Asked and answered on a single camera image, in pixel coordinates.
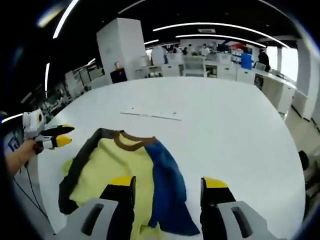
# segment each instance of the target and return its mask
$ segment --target blue container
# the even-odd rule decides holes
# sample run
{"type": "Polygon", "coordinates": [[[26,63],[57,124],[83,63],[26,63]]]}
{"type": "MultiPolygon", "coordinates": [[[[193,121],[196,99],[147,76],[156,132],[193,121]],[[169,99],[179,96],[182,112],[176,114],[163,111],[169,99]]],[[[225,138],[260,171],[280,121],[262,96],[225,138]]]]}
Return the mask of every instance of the blue container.
{"type": "Polygon", "coordinates": [[[251,61],[251,54],[242,53],[241,54],[241,67],[243,69],[252,69],[252,61],[251,61]]]}

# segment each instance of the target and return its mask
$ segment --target human arm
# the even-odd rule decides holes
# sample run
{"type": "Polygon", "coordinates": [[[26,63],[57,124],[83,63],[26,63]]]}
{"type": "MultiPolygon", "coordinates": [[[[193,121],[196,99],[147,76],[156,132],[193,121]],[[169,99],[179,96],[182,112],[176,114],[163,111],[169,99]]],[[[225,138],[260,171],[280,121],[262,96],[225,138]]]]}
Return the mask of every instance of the human arm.
{"type": "Polygon", "coordinates": [[[35,149],[42,151],[35,140],[28,139],[15,152],[6,156],[5,161],[11,176],[14,176],[26,162],[36,155],[35,149]]]}

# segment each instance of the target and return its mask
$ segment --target black cable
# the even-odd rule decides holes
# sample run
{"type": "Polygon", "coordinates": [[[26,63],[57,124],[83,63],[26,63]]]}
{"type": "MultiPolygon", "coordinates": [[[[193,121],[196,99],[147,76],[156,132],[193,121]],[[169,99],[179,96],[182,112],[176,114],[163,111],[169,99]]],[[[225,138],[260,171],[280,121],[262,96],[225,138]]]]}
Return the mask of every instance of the black cable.
{"type": "Polygon", "coordinates": [[[24,193],[24,195],[27,196],[27,198],[32,202],[32,204],[47,218],[48,216],[34,203],[34,201],[29,197],[29,195],[22,189],[22,187],[17,183],[16,179],[13,178],[13,180],[15,181],[16,185],[20,188],[20,190],[24,193]]]}
{"type": "Polygon", "coordinates": [[[40,206],[40,204],[39,204],[39,202],[38,202],[38,200],[37,200],[36,194],[35,194],[35,192],[34,192],[34,188],[32,187],[29,170],[28,170],[27,167],[25,167],[25,169],[26,169],[26,173],[28,174],[28,179],[29,179],[29,183],[30,183],[30,187],[31,187],[31,191],[32,191],[32,193],[33,193],[34,199],[35,199],[36,203],[38,204],[39,209],[41,209],[41,211],[43,212],[43,210],[42,210],[42,208],[41,208],[41,206],[40,206]]]}

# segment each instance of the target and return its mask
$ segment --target brown collar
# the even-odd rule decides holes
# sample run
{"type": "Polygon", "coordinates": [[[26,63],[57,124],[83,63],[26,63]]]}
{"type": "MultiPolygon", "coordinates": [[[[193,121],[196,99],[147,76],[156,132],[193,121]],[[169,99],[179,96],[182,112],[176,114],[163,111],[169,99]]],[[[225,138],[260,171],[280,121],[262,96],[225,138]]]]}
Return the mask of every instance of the brown collar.
{"type": "Polygon", "coordinates": [[[144,146],[150,146],[157,141],[155,136],[153,136],[153,137],[137,137],[137,136],[132,136],[132,135],[126,133],[124,130],[115,131],[114,136],[113,136],[113,140],[114,140],[114,143],[119,148],[126,150],[126,151],[130,151],[130,152],[136,151],[139,148],[144,147],[144,146]],[[123,142],[120,141],[120,134],[124,138],[129,139],[131,141],[135,141],[137,143],[134,145],[124,144],[123,142]]]}

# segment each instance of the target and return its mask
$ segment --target human hand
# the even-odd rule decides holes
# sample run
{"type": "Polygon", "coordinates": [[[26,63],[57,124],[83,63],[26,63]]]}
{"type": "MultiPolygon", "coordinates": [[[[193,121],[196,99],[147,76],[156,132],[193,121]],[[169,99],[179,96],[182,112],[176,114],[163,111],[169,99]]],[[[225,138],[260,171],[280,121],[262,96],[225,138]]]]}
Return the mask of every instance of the human hand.
{"type": "Polygon", "coordinates": [[[23,162],[26,162],[42,151],[43,148],[34,139],[28,139],[15,152],[23,162]]]}

